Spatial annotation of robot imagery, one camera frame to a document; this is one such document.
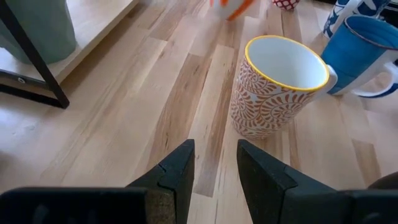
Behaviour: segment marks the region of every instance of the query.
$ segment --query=black metal frame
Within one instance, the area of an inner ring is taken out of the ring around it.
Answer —
[[[37,49],[30,41],[29,37],[25,33],[22,26],[19,24],[14,13],[12,13],[10,7],[7,5],[6,0],[0,0],[0,19],[4,25],[9,29],[12,36],[20,45],[21,49],[25,52],[26,56],[32,62],[33,66],[40,73],[44,81],[29,78],[13,72],[0,70],[0,77],[9,78],[11,80],[17,80],[20,83],[37,86],[45,90],[51,91],[56,98],[40,95],[26,90],[21,90],[12,86],[0,84],[0,92],[7,93],[14,96],[19,96],[28,100],[44,103],[59,108],[67,108],[69,106],[69,100],[62,91],[58,82],[52,75],[48,66],[43,61]]]

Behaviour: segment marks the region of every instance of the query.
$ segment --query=red and white patterned object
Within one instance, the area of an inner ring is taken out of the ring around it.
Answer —
[[[299,1],[300,0],[272,0],[272,3],[281,9],[293,10]]]

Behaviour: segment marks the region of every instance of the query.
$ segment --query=yellow mug rim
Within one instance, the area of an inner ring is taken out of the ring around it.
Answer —
[[[294,87],[294,86],[290,86],[290,85],[286,85],[286,84],[283,84],[283,83],[281,83],[281,82],[278,82],[278,81],[272,79],[271,77],[269,77],[268,75],[262,73],[262,72],[261,72],[256,66],[254,66],[254,64],[251,62],[251,59],[250,59],[250,57],[249,57],[249,47],[250,47],[250,45],[251,45],[255,40],[258,40],[258,39],[266,39],[266,38],[278,38],[278,39],[288,40],[288,41],[291,41],[291,42],[293,42],[293,43],[295,43],[295,44],[299,44],[299,45],[301,45],[302,47],[304,47],[305,49],[307,49],[309,52],[311,52],[312,54],[314,54],[314,56],[316,56],[316,57],[319,59],[319,61],[321,61],[321,63],[323,64],[323,66],[324,66],[324,68],[325,68],[325,71],[326,71],[326,77],[327,77],[326,80],[325,80],[323,83],[321,83],[320,85],[316,86],[316,87],[312,87],[312,88],[299,88],[299,87]],[[307,47],[306,45],[303,45],[303,44],[300,43],[300,42],[297,42],[297,41],[295,41],[295,40],[292,40],[292,39],[289,39],[289,38],[286,38],[286,37],[282,37],[282,36],[279,36],[279,35],[262,35],[262,36],[255,37],[255,38],[251,39],[251,40],[248,42],[248,44],[246,44],[246,47],[244,48],[244,56],[246,57],[246,60],[248,60],[250,66],[251,66],[258,74],[260,74],[261,76],[263,76],[264,78],[268,79],[269,81],[271,81],[271,82],[273,82],[273,83],[276,83],[276,84],[278,84],[278,85],[280,85],[280,86],[282,86],[282,87],[285,87],[285,88],[289,88],[289,89],[291,89],[291,90],[298,90],[298,91],[315,91],[315,90],[319,90],[319,89],[321,89],[322,87],[324,87],[324,86],[328,83],[328,80],[329,80],[329,78],[330,78],[329,69],[328,69],[326,63],[322,60],[322,58],[321,58],[317,53],[315,53],[315,52],[314,52],[313,50],[311,50],[309,47]]]

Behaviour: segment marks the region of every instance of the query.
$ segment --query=wooden floor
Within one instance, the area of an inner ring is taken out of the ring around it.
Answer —
[[[236,165],[241,136],[228,116],[236,66],[248,40],[262,34],[320,53],[331,9],[303,0],[281,12],[269,2],[229,23],[204,0],[140,2],[62,83],[67,110],[0,93],[0,190],[125,186],[193,138],[188,222],[251,223]],[[365,188],[398,170],[396,102],[397,93],[326,96],[252,142],[331,187]]]

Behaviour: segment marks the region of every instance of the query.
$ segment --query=orange swirl pattern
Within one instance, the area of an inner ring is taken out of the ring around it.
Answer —
[[[232,124],[244,137],[264,139],[288,123],[314,94],[267,80],[245,58],[231,97]]]

